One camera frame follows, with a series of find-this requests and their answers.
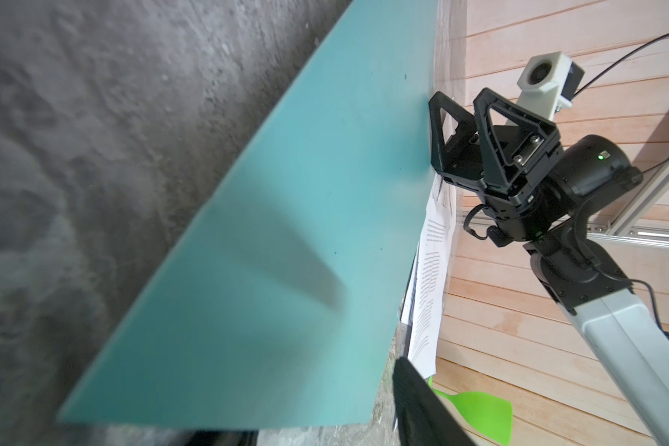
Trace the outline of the teal file folder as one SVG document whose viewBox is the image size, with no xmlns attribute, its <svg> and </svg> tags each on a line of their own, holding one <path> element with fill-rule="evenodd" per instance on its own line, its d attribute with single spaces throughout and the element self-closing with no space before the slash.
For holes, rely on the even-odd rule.
<svg viewBox="0 0 669 446">
<path fill-rule="evenodd" d="M 437 8 L 350 4 L 61 422 L 257 430 L 370 419 L 433 183 Z"/>
</svg>

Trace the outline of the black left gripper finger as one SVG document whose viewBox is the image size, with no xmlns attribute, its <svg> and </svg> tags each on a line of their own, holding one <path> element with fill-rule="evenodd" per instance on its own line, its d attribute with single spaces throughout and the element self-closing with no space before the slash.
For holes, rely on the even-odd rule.
<svg viewBox="0 0 669 446">
<path fill-rule="evenodd" d="M 475 445 L 405 357 L 394 364 L 392 384 L 401 445 Z"/>
</svg>

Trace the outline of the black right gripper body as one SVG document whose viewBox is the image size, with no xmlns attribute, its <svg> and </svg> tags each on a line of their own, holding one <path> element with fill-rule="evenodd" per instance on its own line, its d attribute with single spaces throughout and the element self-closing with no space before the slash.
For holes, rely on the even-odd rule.
<svg viewBox="0 0 669 446">
<path fill-rule="evenodd" d="M 552 170 L 563 153 L 557 126 L 549 121 L 477 129 L 456 125 L 442 141 L 442 177 L 472 191 L 481 203 L 469 211 L 464 230 L 495 243 L 531 241 L 566 214 Z"/>
</svg>

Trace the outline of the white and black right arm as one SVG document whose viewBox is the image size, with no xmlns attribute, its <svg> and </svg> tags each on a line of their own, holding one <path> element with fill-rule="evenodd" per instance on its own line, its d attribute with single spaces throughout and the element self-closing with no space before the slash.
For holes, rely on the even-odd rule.
<svg viewBox="0 0 669 446">
<path fill-rule="evenodd" d="M 429 100 L 431 163 L 449 184 L 479 196 L 484 236 L 522 243 L 531 269 L 633 406 L 652 438 L 669 445 L 669 337 L 617 262 L 587 237 L 592 215 L 641 184 L 614 143 L 589 135 L 564 148 L 556 124 L 490 89 L 467 110 Z"/>
</svg>

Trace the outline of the paper with English text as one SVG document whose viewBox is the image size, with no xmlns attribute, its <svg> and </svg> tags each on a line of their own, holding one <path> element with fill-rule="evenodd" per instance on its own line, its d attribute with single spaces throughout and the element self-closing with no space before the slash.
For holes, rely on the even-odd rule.
<svg viewBox="0 0 669 446">
<path fill-rule="evenodd" d="M 455 193 L 452 204 L 455 205 Z M 412 276 L 407 359 L 421 377 L 436 374 L 437 345 L 443 315 L 443 294 L 455 234 L 456 215 L 448 221 L 426 214 Z"/>
</svg>

